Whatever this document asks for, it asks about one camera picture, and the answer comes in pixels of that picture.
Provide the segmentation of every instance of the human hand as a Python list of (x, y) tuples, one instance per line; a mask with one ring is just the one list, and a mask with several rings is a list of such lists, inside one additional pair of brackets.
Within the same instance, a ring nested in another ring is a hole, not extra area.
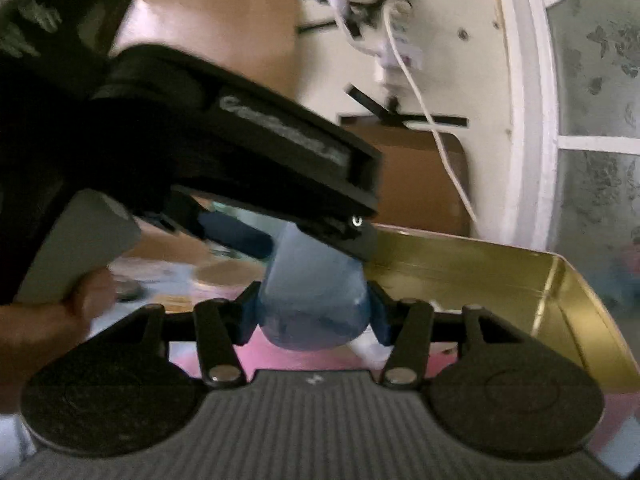
[(0, 306), (0, 413), (15, 413), (31, 376), (83, 342), (115, 299), (113, 277), (100, 269), (61, 303)]

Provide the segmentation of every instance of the ridged gray surface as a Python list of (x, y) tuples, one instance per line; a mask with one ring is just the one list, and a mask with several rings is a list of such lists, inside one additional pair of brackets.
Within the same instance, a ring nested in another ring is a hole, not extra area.
[(368, 372), (258, 373), (209, 395), (162, 444), (88, 460), (44, 450), (11, 480), (615, 478), (584, 452), (538, 463), (484, 456), (454, 441), (419, 396), (377, 386)]

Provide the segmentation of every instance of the silver bolt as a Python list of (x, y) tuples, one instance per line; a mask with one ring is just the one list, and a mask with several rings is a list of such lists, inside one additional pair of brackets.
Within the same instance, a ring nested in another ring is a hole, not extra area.
[(391, 368), (385, 377), (391, 384), (411, 384), (418, 378), (418, 374), (411, 368)]
[(240, 370), (232, 365), (218, 365), (209, 370), (209, 377), (217, 383), (232, 383), (240, 378)]

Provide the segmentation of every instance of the gold metal tray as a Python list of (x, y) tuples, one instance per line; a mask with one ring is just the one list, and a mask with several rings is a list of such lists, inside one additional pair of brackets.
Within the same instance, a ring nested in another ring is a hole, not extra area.
[(561, 256), (379, 226), (366, 265), (395, 300), (480, 304), (587, 370), (605, 393), (640, 390), (638, 364), (584, 278)]

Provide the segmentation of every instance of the glass pane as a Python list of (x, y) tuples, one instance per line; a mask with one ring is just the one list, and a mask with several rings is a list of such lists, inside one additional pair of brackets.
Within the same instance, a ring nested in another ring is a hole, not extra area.
[(640, 358), (640, 156), (560, 152), (551, 250), (585, 276)]
[(640, 137), (640, 0), (565, 0), (548, 16), (560, 133)]

